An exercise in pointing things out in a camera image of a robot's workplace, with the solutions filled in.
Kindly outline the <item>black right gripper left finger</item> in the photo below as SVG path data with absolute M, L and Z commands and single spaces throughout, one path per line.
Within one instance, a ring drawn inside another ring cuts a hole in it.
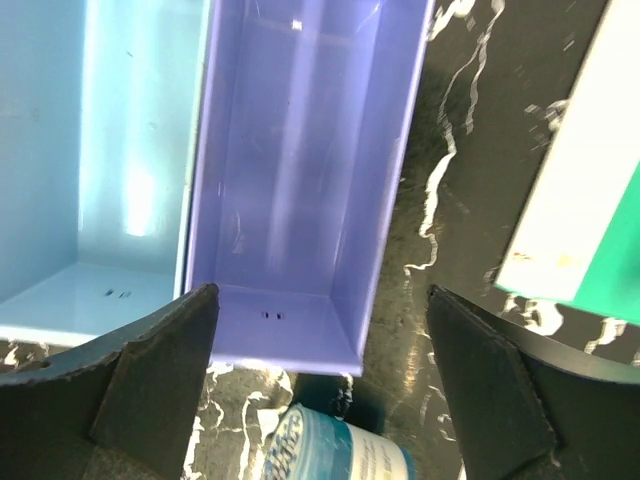
M 219 313 L 206 284 L 1 376 L 4 479 L 178 479 Z

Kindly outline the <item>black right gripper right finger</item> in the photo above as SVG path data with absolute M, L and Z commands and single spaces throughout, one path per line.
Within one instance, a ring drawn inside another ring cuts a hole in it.
M 427 326 L 467 478 L 638 478 L 638 368 L 540 336 L 438 285 Z

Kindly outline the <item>blue round jar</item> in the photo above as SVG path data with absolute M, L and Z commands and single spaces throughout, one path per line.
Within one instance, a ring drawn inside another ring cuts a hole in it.
M 391 440 L 300 404 L 289 408 L 265 454 L 263 479 L 409 480 L 409 453 Z

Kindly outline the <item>light blue drawer box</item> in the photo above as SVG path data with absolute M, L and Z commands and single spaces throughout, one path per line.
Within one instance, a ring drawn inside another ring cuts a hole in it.
M 1 336 L 76 346 L 181 291 L 210 5 L 1 5 Z

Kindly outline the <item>purple drawer box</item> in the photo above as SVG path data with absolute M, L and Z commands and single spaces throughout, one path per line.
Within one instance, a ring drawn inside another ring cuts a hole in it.
M 211 358 L 360 375 L 430 1 L 215 1 L 179 288 Z

